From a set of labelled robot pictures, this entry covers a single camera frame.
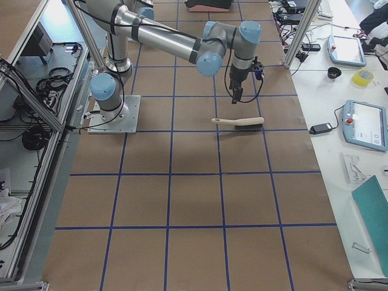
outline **wooden brush handle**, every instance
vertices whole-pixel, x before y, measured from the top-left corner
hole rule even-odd
[[[264,118],[263,117],[252,117],[252,118],[242,118],[242,119],[212,118],[212,122],[215,124],[229,124],[229,125],[245,126],[245,125],[263,124]]]

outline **white table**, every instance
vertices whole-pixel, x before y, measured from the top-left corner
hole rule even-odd
[[[359,27],[345,0],[330,0],[330,7],[335,15],[334,24]],[[331,34],[351,36],[355,33],[355,30],[345,30],[332,25],[313,31],[312,41],[316,38],[326,38]],[[309,128],[325,122],[335,126],[333,111],[345,104],[348,99],[388,108],[388,96],[384,91],[384,87],[388,87],[388,72],[384,71],[376,57],[368,57],[365,67],[373,71],[374,80],[367,87],[359,87],[351,81],[359,68],[331,63],[326,39],[319,39],[316,42],[321,44],[321,51],[310,52],[307,60],[292,77]],[[298,66],[299,60],[295,59],[291,71]],[[340,68],[342,75],[335,80],[329,79],[327,77],[329,67]],[[365,175],[376,175],[383,189],[388,189],[388,175],[383,172],[383,167],[388,166],[388,155],[345,142],[341,125],[342,110],[337,111],[337,116],[340,122],[337,129],[323,135],[311,136],[316,157],[354,277],[384,278],[372,242],[352,198],[352,191],[359,185],[348,182],[341,154],[359,156],[358,168]],[[372,253],[364,253],[353,248],[354,243],[370,249]]]

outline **aluminum profile post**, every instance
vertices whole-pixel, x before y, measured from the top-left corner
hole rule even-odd
[[[304,13],[301,22],[299,23],[298,29],[295,33],[295,36],[290,44],[289,50],[286,54],[286,58],[284,60],[285,68],[289,69],[293,59],[295,58],[296,53],[298,52],[303,38],[309,29],[309,26],[315,16],[316,10],[318,9],[321,0],[310,0]]]
[[[105,68],[104,59],[102,58],[98,50],[97,44],[93,39],[92,33],[90,32],[90,29],[86,23],[84,15],[75,7],[72,0],[66,0],[66,4],[68,5],[70,12],[74,17],[74,20],[77,23],[79,31],[81,32],[82,37],[84,38],[87,44],[90,55],[92,56],[92,59],[95,62],[96,69],[103,70]]]

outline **yellow tape roll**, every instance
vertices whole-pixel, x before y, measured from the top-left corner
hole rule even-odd
[[[368,70],[358,70],[352,77],[352,81],[359,86],[367,86],[373,80],[373,73]]]

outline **blue grid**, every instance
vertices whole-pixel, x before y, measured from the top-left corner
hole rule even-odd
[[[243,20],[243,16],[241,14],[241,7],[240,3],[267,3],[267,1],[263,2],[250,2],[250,1],[240,1],[237,0],[237,5],[239,7],[239,15],[240,15],[240,20]],[[161,2],[159,4],[176,4],[176,2]],[[179,0],[178,0],[178,8],[177,8],[177,14],[179,14]],[[177,15],[177,20],[176,24],[178,25],[178,22],[203,22],[203,21],[178,21],[178,15]],[[133,78],[133,83],[132,83],[132,91],[133,93],[133,88],[135,87],[135,82],[136,82],[136,72],[138,68],[146,68],[146,67],[152,67],[152,66],[140,66],[139,65],[139,59],[140,59],[140,54],[142,50],[142,45],[139,47],[139,52],[138,52],[138,60],[135,65],[135,72],[134,72],[134,78]],[[279,67],[280,65],[268,65],[267,67]],[[174,66],[158,66],[158,67],[173,67],[174,68],[174,81],[173,81],[173,95],[172,95],[172,121],[171,121],[171,130],[141,130],[138,132],[141,133],[157,133],[157,132],[166,132],[170,133],[170,156],[169,156],[169,172],[168,173],[123,173],[122,172],[122,167],[123,167],[123,162],[124,162],[124,155],[125,155],[125,148],[127,144],[127,140],[130,139],[130,137],[125,134],[125,139],[124,139],[124,144],[122,147],[122,153],[121,153],[121,161],[120,161],[120,167],[119,167],[119,172],[118,173],[73,173],[70,176],[117,176],[117,185],[116,185],[116,192],[115,192],[115,198],[114,198],[114,203],[113,203],[113,210],[112,210],[112,217],[110,221],[109,226],[96,226],[96,227],[57,227],[56,230],[109,230],[109,235],[108,235],[108,240],[107,240],[107,247],[105,251],[105,258],[104,258],[104,266],[102,270],[102,276],[101,276],[101,283],[100,283],[100,291],[103,291],[104,289],[104,280],[105,280],[105,274],[107,270],[107,262],[109,260],[109,250],[110,250],[110,242],[112,238],[112,232],[113,230],[119,230],[119,229],[127,229],[127,230],[136,230],[136,229],[164,229],[166,230],[166,247],[165,247],[165,262],[164,262],[164,291],[168,290],[168,269],[169,269],[169,234],[170,234],[170,229],[222,229],[223,230],[223,241],[224,241],[224,259],[225,259],[225,268],[226,268],[226,286],[228,291],[231,290],[230,286],[230,275],[229,275],[229,260],[228,260],[228,248],[227,248],[227,229],[235,229],[235,228],[266,228],[266,227],[276,227],[279,228],[280,234],[281,234],[281,239],[283,243],[283,251],[284,251],[284,257],[285,261],[287,264],[287,271],[288,271],[288,276],[289,276],[289,281],[290,281],[290,288],[292,291],[295,291],[294,285],[293,285],[293,278],[292,278],[292,271],[291,271],[291,266],[289,262],[289,257],[287,254],[287,246],[286,246],[286,240],[284,237],[284,232],[283,228],[288,228],[288,227],[332,227],[336,226],[335,223],[316,223],[316,224],[283,224],[281,220],[281,214],[280,214],[280,209],[279,209],[279,204],[278,204],[278,198],[276,194],[276,187],[275,187],[275,181],[273,178],[274,174],[311,174],[311,173],[320,173],[320,171],[314,171],[314,170],[306,170],[306,171],[273,171],[271,167],[271,162],[270,162],[270,154],[268,150],[268,145],[267,145],[267,139],[266,139],[266,132],[278,132],[278,131],[306,131],[306,128],[303,129],[261,129],[261,130],[220,130],[218,128],[218,125],[216,125],[215,130],[174,130],[174,111],[175,111],[175,98],[185,98],[189,96],[178,96],[175,95],[175,87],[176,87],[176,69],[177,67],[191,67],[191,66],[178,66],[177,65],[177,60],[175,58],[175,64]],[[255,93],[257,92],[255,80],[252,75],[252,81],[255,86]],[[229,96],[217,96],[216,94],[216,81],[215,77],[213,77],[213,90],[214,94],[213,96],[203,96],[203,97],[213,97],[214,102],[215,102],[215,116],[216,118],[218,117],[218,105],[217,105],[217,98],[219,97],[229,97]],[[268,97],[268,96],[297,96],[296,94],[289,94],[289,95],[261,95],[260,97]],[[171,96],[142,96],[142,98],[146,97],[169,97]],[[256,105],[258,108],[258,113],[261,115],[261,109],[260,109],[260,97],[256,100]],[[219,135],[220,133],[229,133],[229,132],[252,132],[252,131],[260,131],[263,133],[263,138],[264,138],[264,145],[265,145],[265,150],[266,150],[266,155],[267,155],[267,162],[269,165],[269,171],[263,171],[263,172],[223,172],[222,170],[222,165],[221,165],[221,143],[220,143],[220,138]],[[185,132],[185,133],[216,133],[216,139],[217,139],[217,149],[218,149],[218,166],[219,166],[219,171],[218,173],[172,173],[172,162],[173,162],[173,136],[174,133],[176,132]],[[225,207],[224,207],[224,191],[223,191],[223,175],[270,175],[271,183],[272,183],[272,190],[273,190],[273,196],[275,199],[275,205],[276,205],[276,213],[278,217],[278,223],[277,224],[241,224],[241,225],[228,225],[226,223],[226,214],[225,214]],[[204,176],[204,175],[214,175],[214,176],[219,176],[219,185],[220,185],[220,195],[221,195],[221,211],[222,211],[222,225],[211,225],[211,226],[171,226],[170,225],[170,200],[171,200],[171,184],[172,184],[172,177],[173,176]],[[122,176],[168,176],[169,177],[169,183],[168,183],[168,198],[167,198],[167,219],[166,219],[166,225],[164,226],[114,226],[114,219],[115,219],[115,212],[116,212],[116,204],[118,200],[118,193],[119,193],[119,185],[121,181]]]

